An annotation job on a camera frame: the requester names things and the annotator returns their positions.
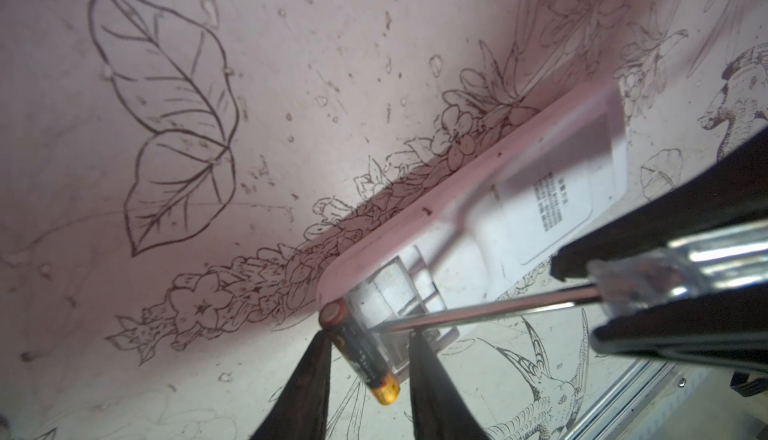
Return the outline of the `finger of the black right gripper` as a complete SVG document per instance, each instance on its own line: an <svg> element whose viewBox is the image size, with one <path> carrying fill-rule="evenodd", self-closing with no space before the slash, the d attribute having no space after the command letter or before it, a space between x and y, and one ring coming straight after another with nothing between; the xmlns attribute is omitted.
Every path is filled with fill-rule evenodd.
<svg viewBox="0 0 768 440"><path fill-rule="evenodd" d="M593 330L599 354L767 371L767 285L679 300Z"/></svg>
<svg viewBox="0 0 768 440"><path fill-rule="evenodd" d="M561 247L550 276L587 276L591 260L639 255L667 242L767 217L767 132L751 137L700 175Z"/></svg>

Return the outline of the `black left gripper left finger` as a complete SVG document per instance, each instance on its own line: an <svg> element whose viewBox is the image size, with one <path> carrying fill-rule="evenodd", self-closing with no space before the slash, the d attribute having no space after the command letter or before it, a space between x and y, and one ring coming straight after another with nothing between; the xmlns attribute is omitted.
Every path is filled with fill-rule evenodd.
<svg viewBox="0 0 768 440"><path fill-rule="evenodd" d="M326 438L331 349L330 338L324 332L313 337L272 410L251 439Z"/></svg>

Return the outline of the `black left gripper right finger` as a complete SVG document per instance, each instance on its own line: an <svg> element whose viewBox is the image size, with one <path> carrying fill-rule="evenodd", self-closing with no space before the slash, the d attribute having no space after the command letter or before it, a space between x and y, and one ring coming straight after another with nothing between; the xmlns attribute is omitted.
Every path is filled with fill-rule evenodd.
<svg viewBox="0 0 768 440"><path fill-rule="evenodd" d="M410 335L410 399L415 439L487 439L420 332Z"/></svg>

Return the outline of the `black gold AAA battery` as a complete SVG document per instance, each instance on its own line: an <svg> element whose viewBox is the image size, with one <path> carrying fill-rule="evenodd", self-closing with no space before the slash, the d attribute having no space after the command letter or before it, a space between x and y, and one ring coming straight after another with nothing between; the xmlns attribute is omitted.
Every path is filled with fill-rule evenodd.
<svg viewBox="0 0 768 440"><path fill-rule="evenodd" d="M376 400L384 406L393 404L400 394L400 382L347 302L337 299L324 305L319 324Z"/></svg>

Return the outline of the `clear handle screwdriver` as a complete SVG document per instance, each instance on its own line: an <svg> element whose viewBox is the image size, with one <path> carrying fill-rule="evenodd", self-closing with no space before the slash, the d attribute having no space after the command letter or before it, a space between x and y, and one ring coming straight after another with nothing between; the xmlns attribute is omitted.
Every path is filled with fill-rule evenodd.
<svg viewBox="0 0 768 440"><path fill-rule="evenodd" d="M478 323L600 305L610 319L723 310L767 293L767 222L752 221L687 235L632 257L587 264L584 285L398 318L372 327L376 334Z"/></svg>

